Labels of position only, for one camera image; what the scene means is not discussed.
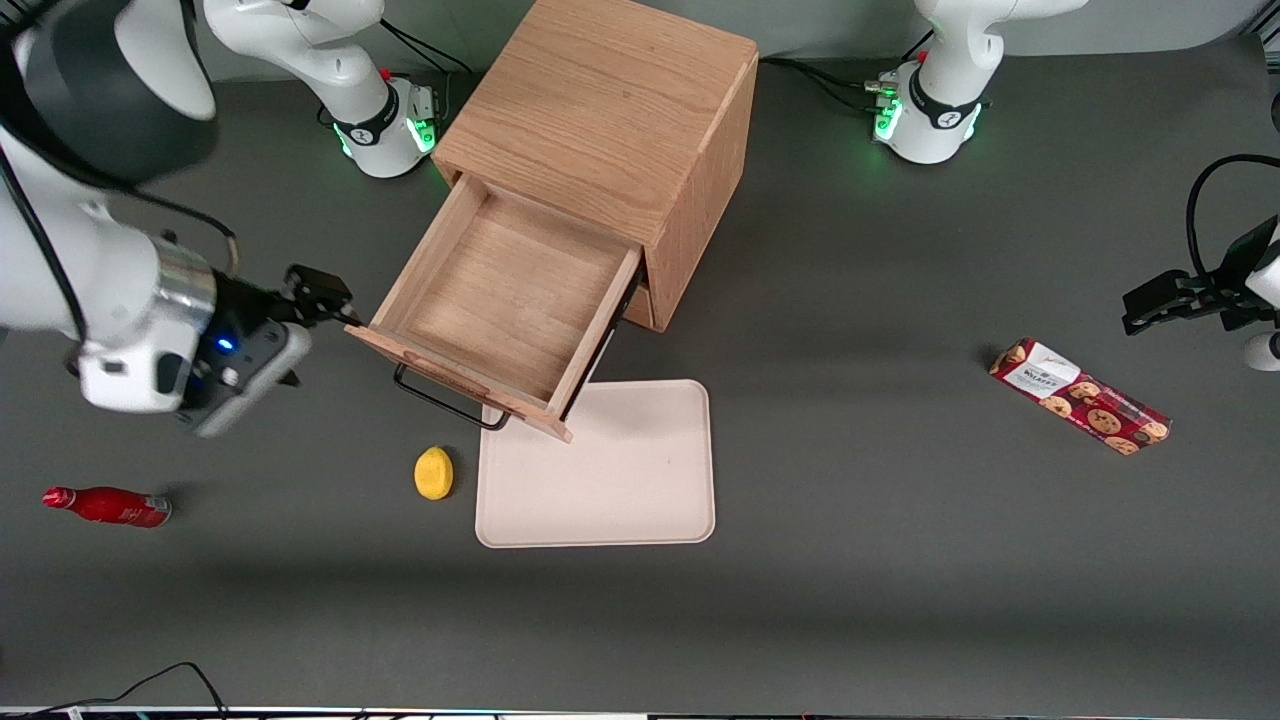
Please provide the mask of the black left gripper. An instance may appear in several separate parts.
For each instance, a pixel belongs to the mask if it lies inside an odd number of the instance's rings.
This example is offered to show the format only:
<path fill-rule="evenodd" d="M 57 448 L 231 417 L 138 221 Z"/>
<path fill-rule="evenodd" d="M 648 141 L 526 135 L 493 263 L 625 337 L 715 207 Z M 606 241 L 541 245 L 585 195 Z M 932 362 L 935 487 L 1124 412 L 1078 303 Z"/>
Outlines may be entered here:
<path fill-rule="evenodd" d="M 1210 274 L 1224 299 L 1215 301 L 1225 331 L 1256 322 L 1279 324 L 1279 229 L 1270 217 L 1234 241 L 1222 263 Z M 1165 272 L 1123 296 L 1126 336 L 1152 325 L 1196 319 L 1202 313 L 1204 282 L 1187 272 Z"/>

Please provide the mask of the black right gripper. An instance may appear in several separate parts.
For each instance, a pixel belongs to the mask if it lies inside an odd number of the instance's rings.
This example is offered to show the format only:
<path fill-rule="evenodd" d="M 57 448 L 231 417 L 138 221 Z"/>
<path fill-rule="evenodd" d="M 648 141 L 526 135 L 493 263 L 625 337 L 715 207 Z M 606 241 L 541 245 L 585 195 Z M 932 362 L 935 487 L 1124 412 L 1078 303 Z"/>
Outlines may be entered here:
<path fill-rule="evenodd" d="M 291 265 L 285 270 L 285 296 L 279 291 L 266 290 L 224 272 L 215 270 L 212 277 L 216 284 L 212 331 L 257 331 L 268 320 L 294 322 L 307 329 L 326 322 L 364 325 L 348 304 L 352 300 L 348 286 L 332 273 L 300 264 Z"/>

